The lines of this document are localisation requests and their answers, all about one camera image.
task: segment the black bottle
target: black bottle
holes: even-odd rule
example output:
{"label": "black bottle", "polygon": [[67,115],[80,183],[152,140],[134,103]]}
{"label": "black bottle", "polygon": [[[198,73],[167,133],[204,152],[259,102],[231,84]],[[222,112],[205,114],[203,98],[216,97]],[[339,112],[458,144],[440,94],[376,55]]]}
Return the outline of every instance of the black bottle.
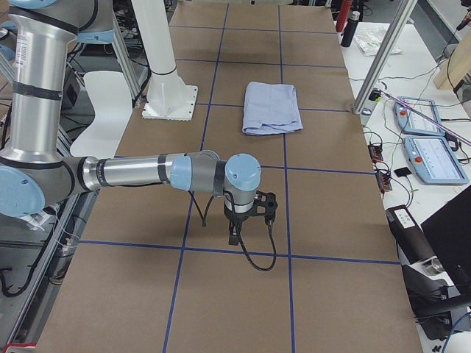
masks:
{"label": "black bottle", "polygon": [[358,21],[360,19],[360,12],[353,11],[352,15],[348,18],[347,26],[344,30],[344,37],[341,40],[340,45],[348,48],[352,43],[353,36],[355,35],[356,27],[358,25]]}

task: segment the blue tape line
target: blue tape line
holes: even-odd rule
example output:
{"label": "blue tape line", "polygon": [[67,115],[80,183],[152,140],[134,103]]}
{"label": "blue tape line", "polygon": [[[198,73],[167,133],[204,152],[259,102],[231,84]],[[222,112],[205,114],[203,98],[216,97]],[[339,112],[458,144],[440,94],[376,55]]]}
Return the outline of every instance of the blue tape line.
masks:
{"label": "blue tape line", "polygon": [[[278,5],[278,31],[280,34],[280,76],[283,84],[283,45],[281,40],[281,9]],[[291,353],[296,353],[296,332],[294,327],[294,291],[293,291],[293,265],[291,261],[291,227],[289,215],[289,189],[288,189],[288,150],[286,134],[283,134],[283,161],[285,163],[285,204],[286,204],[286,242],[288,249],[288,286],[289,286],[289,318],[291,327]]]}
{"label": "blue tape line", "polygon": [[285,160],[285,200],[286,200],[286,236],[288,244],[288,280],[289,280],[289,311],[291,322],[291,353],[296,352],[296,334],[294,330],[294,289],[293,289],[293,264],[291,255],[291,217],[289,212],[289,187],[288,187],[288,153],[286,149],[286,134],[283,134],[283,152]]}
{"label": "blue tape line", "polygon": [[212,105],[214,107],[235,107],[235,108],[243,108],[243,105],[238,105],[238,104],[219,104],[219,103],[210,103],[209,105]]}
{"label": "blue tape line", "polygon": [[284,66],[301,66],[305,68],[345,68],[337,65],[312,65],[312,64],[284,64]]}
{"label": "blue tape line", "polygon": [[316,168],[300,168],[300,167],[287,167],[286,169],[290,171],[320,171],[324,173],[375,175],[375,172],[373,171],[337,171],[335,169],[316,169]]}
{"label": "blue tape line", "polygon": [[314,112],[350,113],[350,111],[346,109],[300,108],[300,110],[314,111]]}
{"label": "blue tape line", "polygon": [[181,250],[181,246],[157,245],[157,244],[144,244],[144,243],[123,243],[119,241],[103,241],[103,240],[80,240],[83,244],[93,245],[109,245],[109,246],[129,246],[133,248],[153,248],[165,250]]}
{"label": "blue tape line", "polygon": [[203,128],[203,136],[202,136],[202,139],[201,139],[201,145],[199,146],[200,150],[203,150],[203,147],[205,146],[206,131],[208,130],[209,115],[210,115],[210,112],[211,112],[211,103],[213,102],[214,86],[216,85],[216,77],[217,77],[217,74],[218,74],[219,58],[221,57],[222,40],[224,39],[224,28],[226,27],[226,21],[227,21],[227,14],[228,13],[229,13],[229,4],[227,4],[226,14],[224,16],[224,25],[223,25],[222,33],[221,33],[221,40],[219,42],[218,57],[217,57],[217,60],[216,60],[216,67],[214,68],[213,83],[211,85],[211,92],[210,92],[210,95],[209,95],[209,107],[208,107],[208,111],[206,112],[205,127]]}
{"label": "blue tape line", "polygon": [[169,319],[167,321],[167,328],[165,332],[165,340],[163,341],[163,348],[162,353],[167,352],[167,346],[169,344],[169,336],[170,336],[170,329],[171,329],[171,320],[173,319],[174,315],[174,308],[175,302],[177,300],[177,292],[178,292],[178,284],[180,282],[180,274],[182,271],[182,264],[183,264],[183,255],[185,254],[185,245],[186,245],[186,238],[188,237],[188,230],[190,228],[190,220],[191,220],[191,210],[193,208],[193,200],[190,200],[190,206],[188,207],[188,216],[186,219],[185,225],[185,234],[183,235],[182,241],[182,248],[180,250],[180,258],[178,260],[178,268],[177,268],[177,275],[175,276],[175,283],[174,283],[174,292],[171,295],[171,304],[170,304],[170,311],[169,311]]}
{"label": "blue tape line", "polygon": [[[244,65],[279,65],[279,63],[257,63],[248,61],[229,61],[229,60],[206,60],[206,59],[188,59],[188,58],[176,58],[176,61],[192,61],[201,63],[223,63],[223,64],[244,64]],[[310,65],[310,64],[287,64],[283,63],[284,66],[301,66],[306,68],[345,68],[345,66],[337,65]]]}
{"label": "blue tape line", "polygon": [[7,82],[7,83],[5,83],[5,84],[3,85],[3,87],[2,87],[2,88],[0,88],[0,92],[2,92],[2,91],[3,91],[3,89],[4,89],[4,88],[5,88],[7,85],[8,85],[8,82]]}
{"label": "blue tape line", "polygon": [[[81,240],[80,243],[88,245],[105,245],[105,246],[123,246],[123,247],[134,247],[134,248],[151,248],[151,249],[163,249],[163,250],[185,250],[186,252],[206,252],[216,254],[237,254],[243,255],[244,253],[238,250],[226,250],[226,249],[209,249],[209,248],[194,248],[194,247],[181,247],[181,246],[168,246],[168,245],[157,245],[157,244],[144,244],[144,243],[123,243],[118,241],[103,241],[103,240]],[[249,252],[253,256],[273,256],[270,252]],[[278,254],[278,257],[289,258],[288,254]],[[315,255],[301,255],[292,254],[291,258],[302,259],[302,260],[320,260],[320,261],[337,261],[342,263],[374,263],[378,265],[400,265],[398,261],[388,260],[368,260],[368,259],[352,259],[349,257],[328,257],[328,256],[315,256]]]}
{"label": "blue tape line", "polygon": [[210,27],[210,26],[183,26],[178,24],[169,25],[170,28],[200,28],[200,29],[229,29],[231,31],[254,31],[254,32],[287,32],[287,33],[313,33],[317,35],[337,35],[336,32],[323,32],[323,31],[294,31],[287,29],[250,29],[250,28],[232,28],[232,27]]}
{"label": "blue tape line", "polygon": [[388,260],[350,259],[346,257],[326,257],[326,256],[310,256],[310,255],[292,255],[291,257],[294,259],[337,261],[340,263],[374,263],[376,265],[400,265],[399,261],[388,261]]}

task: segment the white desk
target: white desk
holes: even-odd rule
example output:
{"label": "white desk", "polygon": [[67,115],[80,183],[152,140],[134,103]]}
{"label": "white desk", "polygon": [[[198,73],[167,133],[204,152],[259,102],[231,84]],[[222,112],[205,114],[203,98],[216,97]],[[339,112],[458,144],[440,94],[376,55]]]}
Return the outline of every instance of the white desk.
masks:
{"label": "white desk", "polygon": [[[361,23],[358,25],[359,29],[376,28],[378,26],[387,26],[387,24],[372,24]],[[435,60],[428,52],[427,47],[419,36],[417,30],[411,24],[406,25],[402,35],[400,36],[397,45],[402,49],[402,54],[391,55],[387,61],[383,72],[380,77],[385,76],[401,76],[401,77],[414,77],[424,74],[432,68],[436,67]],[[364,79],[369,67],[372,64],[374,57],[366,57],[360,50],[355,40],[352,42],[351,47],[342,48],[345,63],[349,71],[350,83],[352,85],[353,93],[358,94],[363,81],[354,81],[353,79]],[[435,70],[433,75],[437,74],[439,70]],[[451,91],[437,90],[433,83],[433,78],[428,83],[431,74],[427,74],[416,79],[383,79],[388,86],[388,92],[393,96],[413,96],[418,97],[421,92],[427,87],[422,95],[422,98],[433,99],[436,104],[452,105],[458,103],[457,98]],[[383,88],[382,84],[378,83],[379,88]],[[383,99],[378,103],[372,117],[370,118],[367,127],[371,131],[378,133],[383,142],[397,142],[398,137],[384,127],[386,125],[391,130],[399,133],[395,118],[393,116],[392,108],[394,102]],[[455,107],[439,107],[439,114],[444,119],[454,118],[468,118],[463,107],[459,104]],[[444,122],[448,127],[454,129],[460,135],[471,138],[471,123],[470,122]],[[371,134],[366,134],[366,140],[369,141]],[[373,142],[378,142],[378,138],[371,137]],[[471,155],[471,148],[463,146],[466,153]],[[391,167],[392,170],[407,166],[407,157],[403,146],[397,146],[394,152],[394,164],[392,164],[394,152],[394,145],[386,144],[383,146],[383,158],[385,162]],[[471,177],[471,165],[464,166],[464,172]],[[401,181],[407,188],[408,183],[405,178],[397,178],[394,174],[393,177]],[[446,202],[451,200],[457,193],[465,189],[467,185],[453,187],[453,186],[432,186],[424,185],[419,179],[411,175],[409,176],[411,184],[414,189],[414,200],[409,207],[411,214],[414,216],[418,224],[421,224],[430,215],[435,213]],[[399,204],[405,204],[408,196],[406,191],[395,182],[392,182],[393,191],[386,193],[384,196],[384,208],[390,208]],[[424,352],[430,352],[435,346],[443,346],[443,342],[439,340],[430,341],[425,337],[422,328],[417,325]],[[447,347],[447,353],[469,353],[471,347],[471,333],[465,332],[454,335]]]}

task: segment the workbench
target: workbench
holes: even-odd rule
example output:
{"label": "workbench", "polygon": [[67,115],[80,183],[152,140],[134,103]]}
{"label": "workbench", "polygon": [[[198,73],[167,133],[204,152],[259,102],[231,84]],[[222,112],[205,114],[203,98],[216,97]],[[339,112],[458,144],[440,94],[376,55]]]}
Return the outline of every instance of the workbench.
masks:
{"label": "workbench", "polygon": [[[254,155],[279,203],[277,264],[227,245],[221,199],[202,228],[181,190],[104,189],[36,351],[421,352],[330,11],[184,1],[171,37],[194,117],[136,110],[117,155]],[[304,130],[244,135],[251,81],[293,84]],[[263,219],[242,236],[268,265]]]}

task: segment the light blue joint cap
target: light blue joint cap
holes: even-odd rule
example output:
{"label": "light blue joint cap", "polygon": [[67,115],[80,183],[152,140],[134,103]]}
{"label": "light blue joint cap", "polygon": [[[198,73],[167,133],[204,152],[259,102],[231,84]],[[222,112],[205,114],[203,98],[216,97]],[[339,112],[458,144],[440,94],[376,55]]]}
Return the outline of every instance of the light blue joint cap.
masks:
{"label": "light blue joint cap", "polygon": [[16,31],[18,30],[18,27],[16,26],[16,23],[13,21],[5,21],[2,24],[0,24],[0,27],[3,27],[5,29],[8,29],[9,31]]}
{"label": "light blue joint cap", "polygon": [[114,30],[103,32],[80,32],[77,36],[78,43],[86,44],[111,44],[114,41]]}
{"label": "light blue joint cap", "polygon": [[8,0],[8,2],[23,9],[41,9],[55,3],[57,0]]}
{"label": "light blue joint cap", "polygon": [[257,190],[260,185],[260,175],[260,163],[250,154],[236,154],[226,163],[226,178],[239,190]]}
{"label": "light blue joint cap", "polygon": [[45,203],[43,191],[29,175],[0,165],[0,213],[22,217],[40,212]]}
{"label": "light blue joint cap", "polygon": [[190,190],[191,187],[191,158],[176,157],[170,170],[170,185],[180,190]]}
{"label": "light blue joint cap", "polygon": [[0,51],[5,56],[5,59],[9,61],[15,59],[15,52],[7,46],[0,45]]}

